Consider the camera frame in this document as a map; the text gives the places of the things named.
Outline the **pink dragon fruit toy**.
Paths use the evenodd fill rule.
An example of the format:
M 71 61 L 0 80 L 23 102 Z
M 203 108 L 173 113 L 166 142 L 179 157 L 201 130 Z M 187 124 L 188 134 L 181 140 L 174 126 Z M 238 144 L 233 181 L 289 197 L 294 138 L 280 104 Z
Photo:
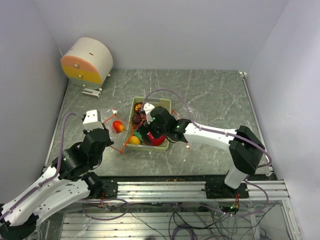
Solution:
M 154 138 L 154 136 L 150 132 L 147 134 L 150 142 L 144 141 L 138 131 L 134 132 L 134 136 L 136 136 L 143 144 L 156 147 L 160 146 L 166 140 L 166 137 L 164 135 L 161 135 L 159 138 Z

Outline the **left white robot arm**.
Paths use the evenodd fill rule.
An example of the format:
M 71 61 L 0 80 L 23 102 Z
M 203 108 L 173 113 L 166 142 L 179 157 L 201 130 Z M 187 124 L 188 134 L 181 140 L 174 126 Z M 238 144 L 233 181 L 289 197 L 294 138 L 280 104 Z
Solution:
M 59 153 L 46 171 L 22 194 L 0 206 L 0 237 L 23 240 L 51 215 L 87 197 L 98 198 L 103 183 L 92 170 L 113 145 L 102 122 L 84 127 L 84 139 Z

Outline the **clear orange zip bag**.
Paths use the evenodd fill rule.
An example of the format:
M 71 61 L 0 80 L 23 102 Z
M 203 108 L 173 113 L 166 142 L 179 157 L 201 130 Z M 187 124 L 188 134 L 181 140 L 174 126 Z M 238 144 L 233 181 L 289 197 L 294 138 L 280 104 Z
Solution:
M 102 123 L 109 130 L 113 145 L 111 148 L 123 154 L 130 138 L 134 134 L 133 125 L 118 114 L 116 108 L 110 108 L 101 114 Z

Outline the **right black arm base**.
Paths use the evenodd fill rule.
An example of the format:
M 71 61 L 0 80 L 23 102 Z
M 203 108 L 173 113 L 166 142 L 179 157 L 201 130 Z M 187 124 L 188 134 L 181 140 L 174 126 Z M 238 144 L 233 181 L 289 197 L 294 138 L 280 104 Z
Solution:
M 238 188 L 233 189 L 223 182 L 206 182 L 201 191 L 205 192 L 207 199 L 248 199 L 249 192 L 246 183 L 241 183 Z

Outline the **red yellow mango toy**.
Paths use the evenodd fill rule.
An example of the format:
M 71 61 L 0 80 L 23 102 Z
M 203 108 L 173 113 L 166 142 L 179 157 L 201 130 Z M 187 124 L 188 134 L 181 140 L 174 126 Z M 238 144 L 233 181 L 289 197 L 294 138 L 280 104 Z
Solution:
M 115 131 L 117 134 L 126 131 L 126 128 L 125 128 L 124 124 L 123 124 L 121 121 L 119 121 L 119 120 L 113 121 L 112 126 L 113 126 L 114 131 Z

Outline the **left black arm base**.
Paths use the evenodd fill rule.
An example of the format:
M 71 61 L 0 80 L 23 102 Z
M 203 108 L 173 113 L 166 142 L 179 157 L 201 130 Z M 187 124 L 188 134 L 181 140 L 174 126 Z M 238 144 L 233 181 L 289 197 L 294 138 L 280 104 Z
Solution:
M 87 184 L 90 199 L 114 199 L 117 197 L 118 184 L 114 180 L 99 177 L 95 172 L 87 172 L 81 179 Z

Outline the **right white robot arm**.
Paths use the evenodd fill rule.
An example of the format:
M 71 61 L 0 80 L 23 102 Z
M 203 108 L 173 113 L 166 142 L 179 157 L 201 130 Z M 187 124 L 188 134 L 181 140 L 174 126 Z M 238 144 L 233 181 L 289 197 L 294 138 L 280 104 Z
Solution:
M 142 107 L 145 121 L 137 131 L 144 142 L 150 144 L 152 136 L 162 136 L 171 142 L 195 142 L 229 151 L 233 167 L 227 172 L 220 186 L 221 194 L 226 198 L 238 192 L 241 182 L 256 173 L 265 147 L 247 126 L 238 129 L 222 129 L 202 125 L 190 119 L 176 119 L 162 106 L 145 103 Z

